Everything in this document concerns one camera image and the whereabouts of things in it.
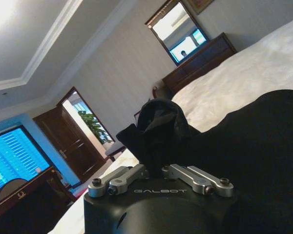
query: floor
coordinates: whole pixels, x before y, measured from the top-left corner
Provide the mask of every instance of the floor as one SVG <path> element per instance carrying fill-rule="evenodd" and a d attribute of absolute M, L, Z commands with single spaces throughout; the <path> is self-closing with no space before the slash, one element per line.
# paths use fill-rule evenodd
<path fill-rule="evenodd" d="M 117 159 L 121 154 L 122 153 L 116 154 L 114 156 L 114 158 Z M 83 192 L 84 190 L 86 190 L 88 188 L 88 184 L 91 183 L 91 181 L 94 178 L 100 177 L 112 163 L 113 162 L 110 159 L 108 161 L 106 161 L 106 163 L 99 170 L 97 170 L 85 183 L 83 183 L 82 185 L 78 186 L 77 188 L 71 190 L 71 192 L 73 193 L 73 195 L 74 196 L 78 196 L 81 192 Z"/>

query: wooden door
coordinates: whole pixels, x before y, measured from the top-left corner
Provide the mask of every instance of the wooden door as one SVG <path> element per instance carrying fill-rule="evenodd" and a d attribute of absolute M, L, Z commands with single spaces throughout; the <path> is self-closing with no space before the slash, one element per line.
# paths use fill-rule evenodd
<path fill-rule="evenodd" d="M 34 118 L 81 182 L 89 179 L 104 159 L 62 106 Z"/>

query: screw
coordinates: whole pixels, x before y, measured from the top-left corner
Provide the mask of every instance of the screw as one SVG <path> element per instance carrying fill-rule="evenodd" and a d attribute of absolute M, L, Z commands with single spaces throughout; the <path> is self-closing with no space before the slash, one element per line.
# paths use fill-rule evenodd
<path fill-rule="evenodd" d="M 214 188 L 212 186 L 208 185 L 205 187 L 205 194 L 206 195 L 211 195 L 213 193 L 214 193 Z"/>
<path fill-rule="evenodd" d="M 101 185 L 101 179 L 100 178 L 94 178 L 92 180 L 93 186 L 100 186 Z"/>
<path fill-rule="evenodd" d="M 227 178 L 221 178 L 220 179 L 220 183 L 223 185 L 229 185 L 230 184 L 230 180 Z"/>
<path fill-rule="evenodd" d="M 117 194 L 117 189 L 114 187 L 110 187 L 110 188 L 108 188 L 107 193 L 110 195 L 115 195 L 115 194 Z"/>

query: white bedsheet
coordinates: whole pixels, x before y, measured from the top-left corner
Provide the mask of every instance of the white bedsheet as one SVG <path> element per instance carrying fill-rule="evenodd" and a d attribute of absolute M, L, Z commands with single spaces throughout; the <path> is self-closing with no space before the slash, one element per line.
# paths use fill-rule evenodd
<path fill-rule="evenodd" d="M 134 167 L 138 163 L 138 159 L 129 150 L 125 150 L 100 177 L 104 177 L 120 166 Z M 78 198 L 49 234 L 84 234 L 84 195 L 87 192 L 88 190 Z"/>
<path fill-rule="evenodd" d="M 193 81 L 173 101 L 181 106 L 189 124 L 204 132 L 227 113 L 278 89 L 293 89 L 293 21 Z M 119 166 L 137 163 L 132 153 L 125 150 L 105 175 Z M 84 233 L 83 195 L 50 232 L 66 233 Z"/>

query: green plant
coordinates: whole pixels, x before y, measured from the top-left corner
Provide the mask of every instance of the green plant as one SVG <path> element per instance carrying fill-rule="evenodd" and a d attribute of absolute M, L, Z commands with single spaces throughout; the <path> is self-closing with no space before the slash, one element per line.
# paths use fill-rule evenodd
<path fill-rule="evenodd" d="M 97 120 L 97 118 L 95 118 L 93 114 L 87 114 L 86 111 L 79 111 L 78 114 L 101 144 L 104 144 L 106 142 L 112 142 L 110 139 L 107 138 L 107 132 L 101 128 L 99 121 Z"/>

